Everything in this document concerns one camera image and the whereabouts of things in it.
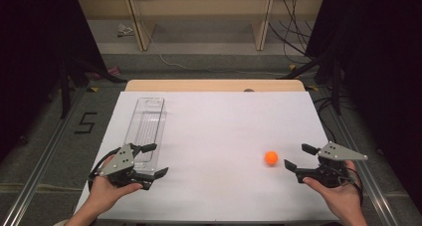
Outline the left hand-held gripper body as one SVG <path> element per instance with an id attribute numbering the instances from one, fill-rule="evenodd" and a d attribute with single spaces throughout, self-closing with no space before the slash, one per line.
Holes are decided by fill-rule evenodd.
<path id="1" fill-rule="evenodd" d="M 106 176 L 109 182 L 116 187 L 139 183 L 143 190 L 148 190 L 152 182 L 145 180 L 147 174 L 137 173 L 134 170 L 134 158 L 138 153 L 132 153 L 131 143 L 124 144 L 112 156 L 112 159 L 98 170 L 98 176 Z"/>

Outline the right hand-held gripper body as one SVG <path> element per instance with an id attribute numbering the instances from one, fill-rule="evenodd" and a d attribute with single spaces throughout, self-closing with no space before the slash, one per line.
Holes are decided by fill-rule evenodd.
<path id="1" fill-rule="evenodd" d="M 352 179 L 345 166 L 347 160 L 367 160 L 368 156 L 337 143 L 329 141 L 319 149 L 316 155 L 319 165 L 315 169 L 297 168 L 294 174 L 298 183 L 305 177 L 317 180 L 327 188 L 339 187 L 343 183 L 351 183 Z"/>

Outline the orange ball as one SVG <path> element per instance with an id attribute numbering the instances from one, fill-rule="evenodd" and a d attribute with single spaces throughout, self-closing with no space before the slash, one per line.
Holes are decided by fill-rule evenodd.
<path id="1" fill-rule="evenodd" d="M 278 156 L 278 154 L 277 154 L 276 152 L 274 152 L 274 151 L 267 151 L 267 152 L 265 153 L 265 157 L 264 157 L 264 159 L 265 159 L 265 161 L 266 161 L 266 163 L 267 163 L 268 165 L 273 166 L 273 165 L 276 165 L 276 164 L 277 164 L 277 162 L 278 162 L 278 160 L 279 160 L 279 156 Z"/>

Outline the clear plastic tray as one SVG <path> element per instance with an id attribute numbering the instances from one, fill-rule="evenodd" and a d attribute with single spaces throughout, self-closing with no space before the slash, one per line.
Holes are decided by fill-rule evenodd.
<path id="1" fill-rule="evenodd" d="M 157 162 L 165 127 L 166 109 L 163 98 L 139 98 L 128 127 L 124 143 L 134 145 L 156 144 L 156 149 L 140 152 L 134 158 L 134 170 L 152 173 L 157 170 Z"/>

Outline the person's left hand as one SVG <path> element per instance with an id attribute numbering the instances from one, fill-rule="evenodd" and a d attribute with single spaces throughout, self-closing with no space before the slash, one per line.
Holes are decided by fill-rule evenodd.
<path id="1" fill-rule="evenodd" d="M 96 176 L 87 201 L 82 209 L 91 217 L 98 217 L 110 210 L 121 197 L 142 189 L 139 183 L 116 187 L 106 176 Z"/>

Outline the person's right hand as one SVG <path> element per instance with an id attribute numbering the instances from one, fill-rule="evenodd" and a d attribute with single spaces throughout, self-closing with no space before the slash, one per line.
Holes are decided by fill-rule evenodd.
<path id="1" fill-rule="evenodd" d="M 321 195 L 327 207 L 335 216 L 338 217 L 340 214 L 350 214 L 352 212 L 362 213 L 359 195 L 353 185 L 348 184 L 336 188 L 327 188 L 310 177 L 305 177 L 304 183 Z"/>

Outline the black stand legs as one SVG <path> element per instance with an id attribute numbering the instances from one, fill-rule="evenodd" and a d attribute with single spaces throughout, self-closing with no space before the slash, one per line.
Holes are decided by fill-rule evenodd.
<path id="1" fill-rule="evenodd" d="M 339 87 L 340 87 L 340 60 L 337 54 L 321 54 L 314 60 L 303 65 L 302 67 L 293 70 L 289 74 L 281 77 L 281 80 L 292 80 L 299 75 L 307 72 L 315 66 L 318 66 L 316 75 L 314 77 L 315 82 L 318 85 L 325 85 L 331 83 L 331 102 L 333 103 L 334 109 L 337 113 L 340 113 L 339 108 Z"/>
<path id="2" fill-rule="evenodd" d="M 89 84 L 86 73 L 94 73 L 112 83 L 127 83 L 127 80 L 111 75 L 106 68 L 99 68 L 86 60 L 78 58 L 65 59 L 59 67 L 60 86 L 62 94 L 62 115 L 65 118 L 71 109 L 71 95 L 69 80 L 72 80 L 78 88 L 84 88 Z"/>

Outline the pink object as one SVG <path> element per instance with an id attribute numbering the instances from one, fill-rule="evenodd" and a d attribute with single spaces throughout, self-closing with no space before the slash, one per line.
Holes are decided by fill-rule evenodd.
<path id="1" fill-rule="evenodd" d="M 116 75 L 119 75 L 119 74 L 120 74 L 120 68 L 119 68 L 119 67 L 112 67 L 112 68 L 108 68 L 108 69 L 107 69 L 107 72 L 108 72 L 110 75 L 112 75 L 112 76 L 116 76 Z M 94 80 L 99 80 L 99 79 L 101 79 L 101 78 L 102 78 L 102 76 L 101 76 L 101 75 L 99 75 L 99 74 L 97 74 L 97 73 L 92 73 L 92 74 L 91 74 L 91 77 L 92 77 Z"/>

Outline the light wooden table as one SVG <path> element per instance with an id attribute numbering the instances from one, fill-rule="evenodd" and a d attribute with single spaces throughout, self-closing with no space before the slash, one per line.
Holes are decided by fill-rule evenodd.
<path id="1" fill-rule="evenodd" d="M 304 92 L 299 80 L 131 80 L 126 92 Z"/>

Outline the black curtain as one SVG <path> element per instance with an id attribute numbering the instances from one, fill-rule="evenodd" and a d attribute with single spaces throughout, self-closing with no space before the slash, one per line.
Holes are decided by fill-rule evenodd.
<path id="1" fill-rule="evenodd" d="M 422 0 L 322 0 L 310 51 L 324 52 L 341 25 L 344 83 L 422 211 Z"/>
<path id="2" fill-rule="evenodd" d="M 78 0 L 0 0 L 0 162 L 60 78 L 106 65 Z"/>

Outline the crumpled white paper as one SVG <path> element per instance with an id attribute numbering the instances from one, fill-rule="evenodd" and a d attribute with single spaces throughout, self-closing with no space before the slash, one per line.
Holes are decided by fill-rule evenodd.
<path id="1" fill-rule="evenodd" d="M 126 37 L 126 36 L 133 36 L 133 35 L 134 35 L 134 31 L 130 27 L 127 27 L 123 24 L 119 24 L 117 26 L 117 36 L 119 38 Z"/>

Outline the light wooden shelf unit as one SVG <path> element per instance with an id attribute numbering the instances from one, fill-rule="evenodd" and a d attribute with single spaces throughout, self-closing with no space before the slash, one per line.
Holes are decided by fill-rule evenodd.
<path id="1" fill-rule="evenodd" d="M 78 0 L 85 17 L 93 20 L 128 19 L 141 51 L 148 49 L 160 20 L 246 20 L 255 46 L 262 51 L 269 23 L 294 16 L 314 21 L 322 0 Z"/>

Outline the metal floor rail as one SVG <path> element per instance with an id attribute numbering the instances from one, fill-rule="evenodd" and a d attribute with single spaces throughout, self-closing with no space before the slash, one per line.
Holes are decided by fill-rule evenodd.
<path id="1" fill-rule="evenodd" d="M 73 98 L 71 99 L 71 106 L 67 113 L 62 116 L 55 128 L 53 135 L 43 150 L 36 166 L 31 172 L 29 179 L 22 186 L 19 191 L 18 197 L 12 204 L 6 218 L 0 223 L 0 226 L 19 226 L 20 221 L 25 215 L 33 196 L 38 188 L 39 183 L 44 177 L 46 170 L 55 155 L 59 141 L 63 137 L 65 130 L 67 129 L 68 123 L 83 95 L 85 94 L 85 88 L 78 88 L 75 91 Z"/>
<path id="2" fill-rule="evenodd" d="M 363 183 L 362 205 L 367 222 L 371 226 L 398 226 L 398 218 L 378 180 L 378 173 L 384 172 L 384 162 L 374 151 L 350 101 L 340 100 L 340 113 L 337 113 L 330 96 L 331 91 L 328 88 L 319 88 L 312 94 L 327 138 L 368 156 L 367 160 L 355 163 Z"/>

